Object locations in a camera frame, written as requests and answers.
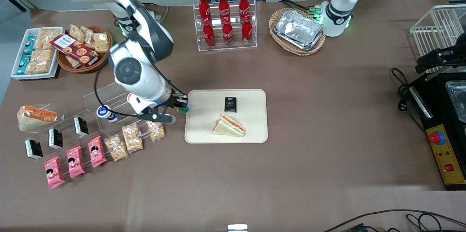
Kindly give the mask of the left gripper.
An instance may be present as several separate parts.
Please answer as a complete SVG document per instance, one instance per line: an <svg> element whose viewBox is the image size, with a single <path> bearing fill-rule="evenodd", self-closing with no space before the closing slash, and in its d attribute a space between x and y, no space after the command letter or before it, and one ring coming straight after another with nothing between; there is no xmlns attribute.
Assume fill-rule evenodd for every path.
<svg viewBox="0 0 466 232"><path fill-rule="evenodd" d="M416 60L416 72L432 73L443 66L465 66L465 51L466 43L463 42L445 49L440 49L436 54L426 54Z"/></svg>

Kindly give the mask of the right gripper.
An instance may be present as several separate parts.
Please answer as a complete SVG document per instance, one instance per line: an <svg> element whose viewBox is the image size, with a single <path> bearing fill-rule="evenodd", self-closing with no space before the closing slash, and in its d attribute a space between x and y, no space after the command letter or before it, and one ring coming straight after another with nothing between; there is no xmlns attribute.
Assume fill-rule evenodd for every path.
<svg viewBox="0 0 466 232"><path fill-rule="evenodd" d="M172 93L171 96L162 96L160 99L148 101L137 95L131 95L131 106L138 115L157 114L164 115L166 109L158 111L160 106L175 109L178 114L182 113L182 105L188 103L188 97L183 93Z"/></svg>

